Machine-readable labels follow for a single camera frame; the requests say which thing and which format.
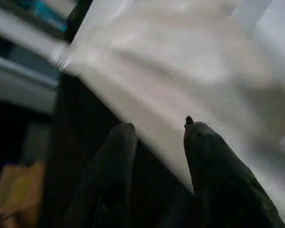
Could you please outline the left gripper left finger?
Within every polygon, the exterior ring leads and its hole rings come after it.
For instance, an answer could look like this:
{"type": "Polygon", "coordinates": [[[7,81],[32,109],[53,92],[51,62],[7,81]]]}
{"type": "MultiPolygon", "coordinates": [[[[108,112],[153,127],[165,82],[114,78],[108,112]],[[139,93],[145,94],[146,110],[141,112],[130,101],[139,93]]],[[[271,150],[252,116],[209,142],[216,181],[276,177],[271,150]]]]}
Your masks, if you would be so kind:
{"type": "Polygon", "coordinates": [[[70,207],[67,228],[126,228],[137,135],[130,122],[115,126],[84,169],[70,207]]]}

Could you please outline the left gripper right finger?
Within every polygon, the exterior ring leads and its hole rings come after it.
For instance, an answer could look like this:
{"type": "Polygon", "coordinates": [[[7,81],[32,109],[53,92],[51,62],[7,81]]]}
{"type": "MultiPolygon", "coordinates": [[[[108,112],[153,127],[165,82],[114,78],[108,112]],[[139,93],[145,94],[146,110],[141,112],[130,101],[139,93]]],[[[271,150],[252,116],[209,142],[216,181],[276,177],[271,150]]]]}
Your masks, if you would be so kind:
{"type": "Polygon", "coordinates": [[[203,227],[285,228],[265,189],[219,133],[187,116],[183,147],[203,227]]]}

